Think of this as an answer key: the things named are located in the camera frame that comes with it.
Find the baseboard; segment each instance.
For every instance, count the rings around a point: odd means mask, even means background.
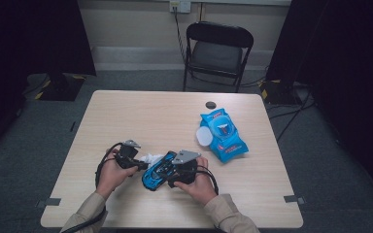
[[[95,69],[102,70],[182,70],[184,62],[179,49],[91,47]],[[248,70],[264,70],[274,51],[252,50]]]

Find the hand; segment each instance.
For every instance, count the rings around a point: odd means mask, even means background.
[[[198,170],[205,171],[205,169],[199,166],[208,168],[208,159],[204,158],[203,156],[197,157],[196,161],[198,162]],[[186,184],[181,182],[174,182],[174,186],[182,189],[193,199],[204,206],[217,196],[210,178],[202,173],[197,173],[195,175],[195,182],[193,183]]]
[[[131,167],[127,169],[122,169],[115,161],[114,154],[119,152],[117,149],[113,149],[110,154],[108,154],[101,170],[101,176],[99,178],[99,184],[96,187],[98,194],[103,196],[105,200],[111,195],[116,187],[120,186],[127,177],[134,175],[138,171],[138,167]]]

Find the gray carpet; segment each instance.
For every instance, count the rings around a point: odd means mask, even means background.
[[[263,75],[262,71],[248,71],[243,83]],[[29,93],[21,116],[0,139],[0,232],[58,231],[40,225],[43,209],[35,205],[50,197],[93,91],[181,91],[182,76],[183,71],[179,70],[98,72],[97,77],[87,78],[74,102],[37,101],[34,96],[39,89]],[[44,77],[30,76],[29,87],[38,85]],[[197,81],[188,85],[192,87],[189,91],[233,92],[233,87]],[[298,91],[305,98],[307,89]],[[240,92],[259,93],[259,90],[250,86],[241,88]],[[295,110],[267,104],[265,107],[271,117]],[[291,115],[271,119],[277,136],[290,118]],[[291,123],[279,147],[295,194],[307,201],[300,206],[304,225],[299,229],[261,229],[261,232],[373,232],[373,183],[348,152],[338,146],[336,136],[336,130],[314,106],[302,111]],[[175,231],[121,229],[118,232]]]

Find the chair backrest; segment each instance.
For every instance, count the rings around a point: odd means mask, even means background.
[[[186,38],[208,43],[251,48],[254,44],[253,35],[245,28],[230,26],[208,21],[199,21],[186,29]]]

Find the blue bag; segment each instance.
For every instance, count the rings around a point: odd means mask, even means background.
[[[208,127],[213,135],[210,149],[225,163],[234,156],[248,152],[248,147],[238,135],[238,129],[225,109],[218,109],[208,115],[201,115],[201,127]]]

